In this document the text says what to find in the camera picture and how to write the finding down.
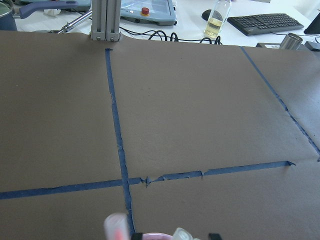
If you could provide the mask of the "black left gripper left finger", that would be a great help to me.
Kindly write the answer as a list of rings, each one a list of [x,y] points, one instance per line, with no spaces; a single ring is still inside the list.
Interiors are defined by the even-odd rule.
[[[133,233],[131,236],[131,240],[143,240],[143,233],[142,232]]]

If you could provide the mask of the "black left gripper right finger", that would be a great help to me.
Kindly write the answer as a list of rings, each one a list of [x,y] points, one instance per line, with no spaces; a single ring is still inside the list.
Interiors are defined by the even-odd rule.
[[[209,233],[208,239],[209,240],[222,240],[222,237],[219,233]]]

